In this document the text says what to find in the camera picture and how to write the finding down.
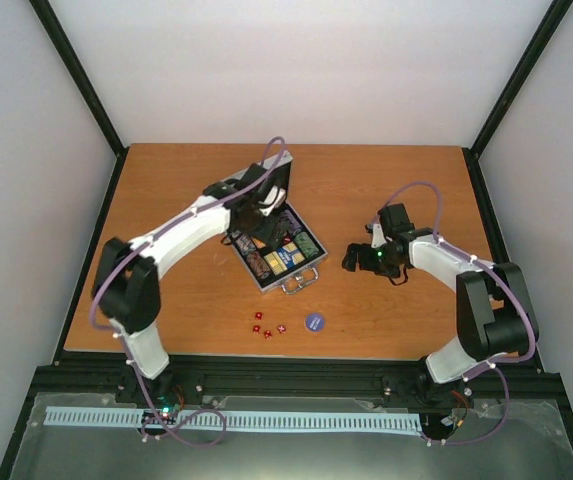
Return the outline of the brown poker chip stack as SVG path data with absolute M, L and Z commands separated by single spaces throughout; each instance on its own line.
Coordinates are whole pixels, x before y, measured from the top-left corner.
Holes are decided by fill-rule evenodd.
M 272 274 L 270 267 L 257 251 L 249 253 L 245 257 L 245 261 L 253 272 L 253 275 L 259 280 L 265 280 Z

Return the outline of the green poker chip stack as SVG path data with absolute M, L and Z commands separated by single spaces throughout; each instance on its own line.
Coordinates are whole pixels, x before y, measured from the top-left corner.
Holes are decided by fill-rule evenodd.
M 307 232 L 300 232 L 294 242 L 306 259 L 314 258 L 321 253 L 320 248 Z

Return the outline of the blue playing card deck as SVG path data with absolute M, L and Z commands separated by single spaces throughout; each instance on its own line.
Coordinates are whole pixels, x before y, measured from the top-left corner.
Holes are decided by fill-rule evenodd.
M 264 260 L 274 275 L 281 275 L 306 260 L 294 242 L 277 248 L 264 256 Z

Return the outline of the aluminium poker case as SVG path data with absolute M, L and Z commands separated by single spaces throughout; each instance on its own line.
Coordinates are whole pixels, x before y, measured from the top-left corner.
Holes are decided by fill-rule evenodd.
M 328 256 L 288 201 L 292 161 L 285 151 L 203 190 L 231 211 L 222 243 L 232 247 L 262 293 L 293 295 L 309 287 Z

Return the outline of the blue small blind button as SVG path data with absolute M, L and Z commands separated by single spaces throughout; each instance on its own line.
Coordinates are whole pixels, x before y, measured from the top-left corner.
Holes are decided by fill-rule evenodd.
M 325 327 L 325 317 L 320 313 L 311 313 L 306 316 L 305 327 L 309 332 L 320 332 Z

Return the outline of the blue white poker chip stack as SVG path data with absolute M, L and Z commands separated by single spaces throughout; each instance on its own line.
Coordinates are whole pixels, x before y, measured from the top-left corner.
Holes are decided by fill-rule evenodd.
M 235 239 L 234 243 L 238 251 L 243 255 L 247 256 L 257 250 L 257 247 L 253 240 L 246 234 L 239 233 Z

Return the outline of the purple poker chip stack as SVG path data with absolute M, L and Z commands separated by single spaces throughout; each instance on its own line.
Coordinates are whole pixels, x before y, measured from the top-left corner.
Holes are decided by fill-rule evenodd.
M 279 215 L 280 227 L 292 237 L 297 236 L 303 229 L 298 217 L 290 210 L 284 210 Z

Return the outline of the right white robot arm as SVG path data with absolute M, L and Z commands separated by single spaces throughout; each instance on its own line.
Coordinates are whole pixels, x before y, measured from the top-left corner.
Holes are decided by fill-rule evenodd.
M 456 335 L 425 359 L 432 382 L 469 380 L 500 362 L 532 358 L 538 327 L 516 264 L 481 260 L 432 229 L 415 227 L 402 204 L 380 209 L 366 231 L 371 241 L 349 244 L 343 269 L 368 271 L 401 286 L 415 268 L 455 294 Z

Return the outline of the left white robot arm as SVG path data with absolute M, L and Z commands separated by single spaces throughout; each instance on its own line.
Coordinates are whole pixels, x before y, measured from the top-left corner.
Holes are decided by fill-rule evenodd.
M 157 328 L 160 281 L 181 259 L 207 240 L 229 231 L 270 225 L 287 198 L 288 163 L 252 164 L 238 175 L 206 187 L 186 210 L 150 232 L 124 242 L 117 237 L 102 249 L 91 290 L 91 325 L 119 339 L 127 363 L 141 374 L 138 388 L 152 402 L 167 400 L 174 378 Z

